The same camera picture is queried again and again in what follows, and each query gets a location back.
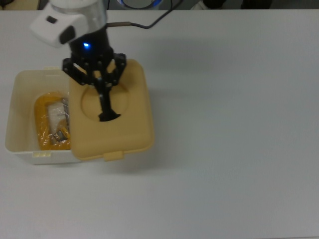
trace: white robot arm housing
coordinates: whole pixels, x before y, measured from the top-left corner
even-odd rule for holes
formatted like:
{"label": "white robot arm housing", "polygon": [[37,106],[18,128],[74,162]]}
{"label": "white robot arm housing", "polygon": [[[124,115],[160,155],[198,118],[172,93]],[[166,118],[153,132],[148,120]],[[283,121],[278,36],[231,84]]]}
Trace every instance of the white robot arm housing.
{"label": "white robot arm housing", "polygon": [[30,29],[43,42],[60,47],[106,23],[102,0],[50,0]]}

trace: plastic bag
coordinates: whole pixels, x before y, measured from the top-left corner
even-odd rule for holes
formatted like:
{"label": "plastic bag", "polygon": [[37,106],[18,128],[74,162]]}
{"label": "plastic bag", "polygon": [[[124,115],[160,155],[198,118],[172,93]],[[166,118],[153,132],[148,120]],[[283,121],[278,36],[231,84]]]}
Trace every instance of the plastic bag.
{"label": "plastic bag", "polygon": [[59,92],[40,96],[34,104],[34,117],[41,150],[71,149],[66,96]]}

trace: black cable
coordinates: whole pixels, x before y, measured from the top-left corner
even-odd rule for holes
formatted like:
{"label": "black cable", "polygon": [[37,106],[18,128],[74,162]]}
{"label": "black cable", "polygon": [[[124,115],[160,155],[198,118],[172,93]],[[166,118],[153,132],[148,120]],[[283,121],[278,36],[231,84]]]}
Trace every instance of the black cable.
{"label": "black cable", "polygon": [[156,19],[151,25],[149,26],[144,26],[141,24],[137,24],[137,23],[133,23],[133,22],[110,22],[106,24],[106,27],[116,27],[116,26],[136,26],[139,28],[143,28],[143,29],[150,29],[151,27],[155,26],[156,23],[158,23],[160,20],[162,20],[164,17],[166,17],[168,14],[170,14],[173,10],[175,10],[176,8],[178,8],[179,5],[181,5],[181,3],[184,0],[179,0],[178,3],[176,3],[175,6],[171,7],[170,10],[168,10],[167,12],[165,12],[162,16],[160,16],[158,19]]}

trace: white table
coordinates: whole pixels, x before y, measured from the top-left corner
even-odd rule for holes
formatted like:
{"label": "white table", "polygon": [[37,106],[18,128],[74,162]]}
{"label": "white table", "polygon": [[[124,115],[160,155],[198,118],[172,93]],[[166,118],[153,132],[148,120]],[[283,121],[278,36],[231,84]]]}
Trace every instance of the white table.
{"label": "white table", "polygon": [[[109,30],[144,67],[156,143],[123,161],[33,166],[6,152],[16,74],[68,47],[0,12],[2,239],[319,236],[319,11],[177,11]],[[150,23],[161,12],[112,11]]]}

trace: yellow lid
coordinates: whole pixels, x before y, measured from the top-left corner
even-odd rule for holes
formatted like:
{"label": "yellow lid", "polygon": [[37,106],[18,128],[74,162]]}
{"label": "yellow lid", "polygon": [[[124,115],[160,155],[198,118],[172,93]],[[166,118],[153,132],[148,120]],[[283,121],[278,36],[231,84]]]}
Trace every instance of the yellow lid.
{"label": "yellow lid", "polygon": [[99,122],[101,106],[97,91],[70,79],[71,149],[77,158],[103,157],[110,161],[152,146],[151,104],[144,72],[137,61],[127,60],[120,83],[112,88],[110,97],[113,110],[121,116]]}

